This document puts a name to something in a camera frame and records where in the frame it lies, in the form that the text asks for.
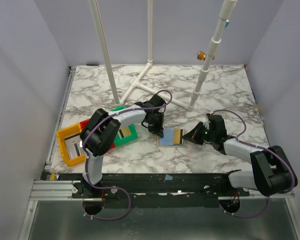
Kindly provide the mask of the beige card holder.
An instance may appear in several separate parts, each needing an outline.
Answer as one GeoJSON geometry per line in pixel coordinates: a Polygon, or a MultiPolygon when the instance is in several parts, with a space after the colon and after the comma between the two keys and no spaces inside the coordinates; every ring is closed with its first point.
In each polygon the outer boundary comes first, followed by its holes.
{"type": "Polygon", "coordinates": [[[174,130],[177,128],[165,128],[163,130],[164,137],[158,137],[156,139],[156,146],[157,147],[166,147],[166,148],[187,148],[188,143],[186,140],[184,140],[185,144],[184,145],[174,145],[173,144],[173,135],[174,135],[174,130]]]}

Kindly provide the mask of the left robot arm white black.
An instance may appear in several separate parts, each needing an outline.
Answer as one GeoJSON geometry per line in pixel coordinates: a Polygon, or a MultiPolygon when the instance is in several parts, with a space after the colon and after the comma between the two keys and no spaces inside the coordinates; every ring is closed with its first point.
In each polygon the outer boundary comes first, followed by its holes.
{"type": "Polygon", "coordinates": [[[158,94],[145,102],[117,111],[97,109],[80,133],[82,149],[86,153],[83,191],[91,198],[101,191],[104,155],[113,145],[119,130],[134,124],[141,124],[151,134],[164,136],[164,112],[167,102],[158,94]]]}

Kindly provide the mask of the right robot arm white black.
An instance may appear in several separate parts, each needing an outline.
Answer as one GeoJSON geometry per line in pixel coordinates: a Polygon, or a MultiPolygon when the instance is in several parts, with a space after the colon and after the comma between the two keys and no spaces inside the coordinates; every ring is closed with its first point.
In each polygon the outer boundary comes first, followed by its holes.
{"type": "Polygon", "coordinates": [[[226,196],[233,195],[238,188],[246,188],[269,197],[290,192],[298,185],[298,178],[280,146],[255,146],[229,135],[221,115],[208,114],[206,122],[200,121],[182,138],[197,145],[211,144],[221,154],[251,164],[251,170],[227,174],[228,179],[220,183],[220,191],[226,196]]]}

